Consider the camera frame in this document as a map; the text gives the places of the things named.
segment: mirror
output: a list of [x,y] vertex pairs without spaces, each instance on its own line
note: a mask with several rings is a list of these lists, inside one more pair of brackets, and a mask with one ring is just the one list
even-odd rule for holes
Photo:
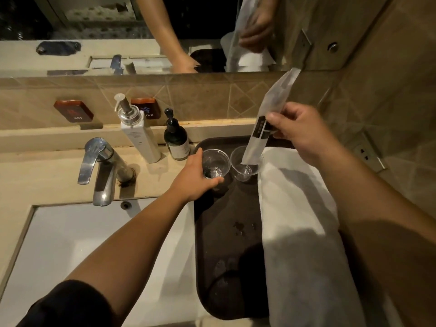
[[269,51],[280,2],[1,0],[0,76],[286,70]]

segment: black sleeve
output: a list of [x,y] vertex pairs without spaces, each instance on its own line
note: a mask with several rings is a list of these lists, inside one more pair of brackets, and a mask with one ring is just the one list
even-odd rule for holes
[[92,286],[67,280],[33,304],[17,327],[112,326],[114,315],[106,298]]

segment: silver pump head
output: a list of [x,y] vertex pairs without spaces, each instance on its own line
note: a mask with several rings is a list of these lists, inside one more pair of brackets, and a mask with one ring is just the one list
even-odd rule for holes
[[138,107],[131,105],[124,94],[118,93],[114,98],[116,100],[115,112],[124,124],[132,126],[141,120]]

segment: dark green pump bottle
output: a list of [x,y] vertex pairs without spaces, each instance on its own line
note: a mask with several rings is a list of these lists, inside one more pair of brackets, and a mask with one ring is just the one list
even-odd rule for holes
[[175,160],[187,159],[191,147],[186,130],[179,125],[177,119],[174,118],[174,112],[171,108],[165,109],[165,115],[168,117],[166,121],[166,130],[163,134],[166,146],[170,151],[171,157]]

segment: outlet cover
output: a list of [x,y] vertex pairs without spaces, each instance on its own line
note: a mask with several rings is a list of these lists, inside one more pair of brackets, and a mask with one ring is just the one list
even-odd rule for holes
[[365,131],[358,132],[345,146],[374,172],[379,173],[386,169]]

